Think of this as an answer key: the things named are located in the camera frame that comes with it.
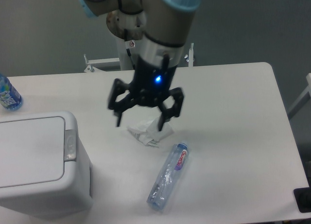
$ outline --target white table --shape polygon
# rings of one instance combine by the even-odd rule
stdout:
[[[175,133],[160,149],[145,147],[126,125],[157,116],[134,107],[121,127],[107,110],[114,78],[132,71],[12,77],[24,98],[17,112],[69,110],[94,165],[94,206],[54,221],[0,207],[6,224],[239,224],[309,218],[293,190],[307,187],[298,150],[270,65],[266,63],[178,68],[172,87],[185,93]],[[190,156],[163,213],[146,199],[173,143],[190,143]]]

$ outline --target metal frame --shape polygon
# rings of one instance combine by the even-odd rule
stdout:
[[[303,92],[298,96],[294,103],[290,106],[288,111],[288,119],[292,119],[295,114],[310,100],[311,98],[311,86],[308,85]]]

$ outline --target gray floor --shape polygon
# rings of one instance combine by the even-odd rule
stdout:
[[[117,57],[105,17],[88,19],[78,0],[0,0],[0,9],[0,71],[8,76],[82,72],[84,53]],[[311,72],[311,0],[202,0],[191,42],[196,65],[270,63],[288,108]],[[308,103],[291,125],[311,160],[310,123]]]

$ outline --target bottle label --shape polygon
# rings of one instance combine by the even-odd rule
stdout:
[[[180,154],[180,157],[179,157],[179,160],[175,166],[175,170],[176,171],[179,171],[183,168],[183,165],[185,163],[185,160],[186,160],[186,157],[187,157],[187,153],[188,151],[187,150],[183,150]]]
[[[0,103],[8,109],[18,106],[21,101],[20,94],[17,92],[17,90],[13,86],[10,87],[11,91],[5,90],[0,92]]]

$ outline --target blue water bottle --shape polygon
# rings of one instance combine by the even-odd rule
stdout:
[[[22,97],[12,86],[9,79],[0,73],[0,104],[8,109],[15,111],[22,106]]]
[[[161,211],[165,207],[182,172],[188,153],[188,147],[185,143],[173,146],[147,199],[147,203],[153,209]]]

